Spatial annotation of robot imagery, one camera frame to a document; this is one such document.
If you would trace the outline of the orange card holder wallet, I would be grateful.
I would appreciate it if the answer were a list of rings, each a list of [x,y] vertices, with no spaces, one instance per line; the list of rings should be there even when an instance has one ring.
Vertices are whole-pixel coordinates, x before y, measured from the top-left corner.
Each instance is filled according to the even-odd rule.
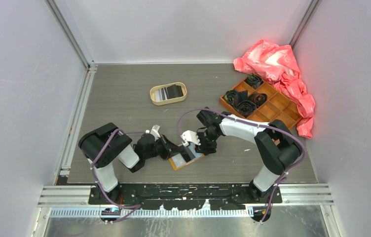
[[[174,171],[177,171],[201,158],[203,158],[205,155],[201,154],[201,153],[197,153],[195,151],[195,155],[196,155],[196,158],[193,159],[192,161],[188,162],[188,163],[185,163],[184,159],[182,158],[182,156],[180,154],[177,154],[175,156],[172,156],[170,157],[168,160],[171,164],[171,167],[173,168]]]

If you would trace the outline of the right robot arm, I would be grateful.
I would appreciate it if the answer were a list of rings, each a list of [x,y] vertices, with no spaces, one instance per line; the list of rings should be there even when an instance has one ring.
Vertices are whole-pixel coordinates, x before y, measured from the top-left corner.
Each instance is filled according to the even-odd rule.
[[[240,138],[256,145],[263,167],[250,182],[250,196],[255,202],[264,202],[277,180],[304,155],[302,143],[279,119],[256,123],[230,113],[217,114],[208,108],[201,110],[196,117],[204,126],[204,130],[196,135],[199,144],[195,150],[198,153],[216,153],[217,139],[221,136]]]

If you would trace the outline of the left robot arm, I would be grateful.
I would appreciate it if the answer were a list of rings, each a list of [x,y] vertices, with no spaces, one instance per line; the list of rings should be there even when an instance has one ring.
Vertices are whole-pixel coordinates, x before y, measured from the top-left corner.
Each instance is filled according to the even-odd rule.
[[[113,123],[107,123],[79,140],[78,147],[88,159],[90,169],[102,188],[101,198],[109,204],[120,197],[119,181],[115,175],[113,161],[120,161],[134,173],[144,167],[147,159],[161,157],[166,160],[175,155],[189,158],[186,147],[178,146],[158,132],[155,125],[132,144],[132,139]]]

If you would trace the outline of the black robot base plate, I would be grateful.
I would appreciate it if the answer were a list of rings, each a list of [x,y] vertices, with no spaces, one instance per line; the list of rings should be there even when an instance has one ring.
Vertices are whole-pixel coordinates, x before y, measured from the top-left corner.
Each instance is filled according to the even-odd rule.
[[[210,210],[241,210],[247,204],[262,206],[271,201],[282,203],[280,190],[256,197],[248,184],[121,184],[108,194],[120,205],[140,205],[143,210],[200,210],[208,203]]]

